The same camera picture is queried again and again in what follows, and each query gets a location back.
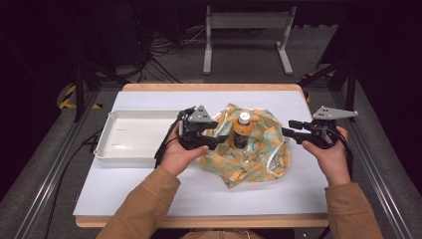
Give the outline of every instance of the wooden table edge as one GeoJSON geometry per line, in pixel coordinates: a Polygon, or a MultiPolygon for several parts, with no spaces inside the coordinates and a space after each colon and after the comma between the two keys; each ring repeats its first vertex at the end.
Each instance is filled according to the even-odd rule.
{"type": "Polygon", "coordinates": [[[127,84],[124,92],[300,91],[297,84],[127,84]]]}
{"type": "MultiPolygon", "coordinates": [[[[109,217],[77,217],[76,224],[82,228],[105,227],[109,217]]],[[[160,228],[294,228],[326,227],[326,213],[304,215],[260,215],[260,216],[193,216],[167,217],[160,228]]]]}

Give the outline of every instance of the white tabletop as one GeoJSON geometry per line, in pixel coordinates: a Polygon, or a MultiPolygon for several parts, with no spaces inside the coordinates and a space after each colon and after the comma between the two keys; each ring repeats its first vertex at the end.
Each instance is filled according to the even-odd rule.
{"type": "MultiPolygon", "coordinates": [[[[112,110],[180,111],[203,105],[214,116],[229,103],[241,108],[267,109],[284,126],[288,126],[289,120],[312,120],[306,101],[297,91],[120,92],[112,110]]],[[[168,128],[158,130],[164,133],[168,128]]],[[[191,163],[178,176],[181,186],[168,216],[326,213],[323,189],[327,183],[317,160],[292,139],[290,148],[291,167],[281,178],[243,182],[233,189],[228,189],[220,176],[202,169],[197,162],[191,163]]],[[[110,163],[94,157],[74,215],[112,216],[151,170],[135,162],[110,163]]]]}

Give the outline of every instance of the metal frame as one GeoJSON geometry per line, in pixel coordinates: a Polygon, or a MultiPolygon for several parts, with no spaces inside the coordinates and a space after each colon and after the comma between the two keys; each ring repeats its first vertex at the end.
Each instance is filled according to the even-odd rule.
{"type": "MultiPolygon", "coordinates": [[[[337,107],[344,108],[345,102],[341,96],[341,93],[332,92],[331,95],[334,99],[334,102],[337,104],[337,107]]],[[[376,167],[369,149],[363,142],[363,137],[360,134],[356,124],[348,119],[344,119],[343,122],[346,124],[350,131],[350,138],[355,141],[356,147],[362,155],[363,168],[365,169],[366,174],[368,175],[369,180],[375,190],[375,193],[378,196],[382,207],[384,208],[385,214],[390,221],[390,225],[393,228],[396,237],[400,239],[412,239],[413,236],[410,233],[406,223],[404,222],[404,219],[394,202],[388,186],[385,184],[381,173],[378,171],[378,168],[376,167]]]]}
{"type": "Polygon", "coordinates": [[[292,29],[293,20],[295,19],[296,7],[292,7],[289,12],[258,12],[258,13],[227,13],[227,12],[211,12],[211,7],[207,6],[206,16],[206,34],[207,44],[205,47],[203,74],[211,74],[212,61],[212,29],[227,28],[281,28],[284,29],[283,39],[276,42],[277,51],[282,60],[283,68],[286,75],[292,75],[293,69],[286,53],[286,45],[288,43],[290,31],[292,29]]]}
{"type": "MultiPolygon", "coordinates": [[[[88,99],[86,101],[85,108],[89,109],[90,106],[94,104],[98,96],[98,92],[90,92],[88,99]]],[[[40,189],[38,190],[37,196],[35,197],[31,207],[29,208],[25,219],[23,220],[19,230],[16,232],[16,239],[30,238],[32,231],[43,212],[50,195],[56,187],[56,184],[60,178],[60,175],[64,172],[67,160],[69,160],[70,149],[74,145],[74,141],[78,136],[82,125],[84,124],[85,119],[90,111],[84,111],[81,115],[79,121],[74,122],[71,129],[68,132],[68,135],[65,139],[62,148],[60,149],[59,154],[57,155],[49,173],[46,176],[46,179],[41,184],[40,189]]]]}

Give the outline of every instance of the white bottle cap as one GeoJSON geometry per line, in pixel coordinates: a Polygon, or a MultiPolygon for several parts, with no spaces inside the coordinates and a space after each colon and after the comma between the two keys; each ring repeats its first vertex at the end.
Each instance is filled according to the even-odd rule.
{"type": "Polygon", "coordinates": [[[251,119],[251,115],[249,115],[249,113],[240,113],[239,115],[239,123],[241,124],[249,123],[250,119],[251,119]]]}

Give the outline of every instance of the metal bracket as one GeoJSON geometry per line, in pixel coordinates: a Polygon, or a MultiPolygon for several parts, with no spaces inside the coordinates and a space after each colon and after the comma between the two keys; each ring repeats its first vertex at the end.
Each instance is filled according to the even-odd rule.
{"type": "Polygon", "coordinates": [[[353,118],[359,115],[358,112],[349,112],[338,109],[321,107],[313,115],[314,120],[338,120],[345,118],[353,118]]]}
{"type": "Polygon", "coordinates": [[[190,122],[211,122],[211,117],[208,115],[204,106],[199,106],[196,111],[189,117],[190,122]]]}

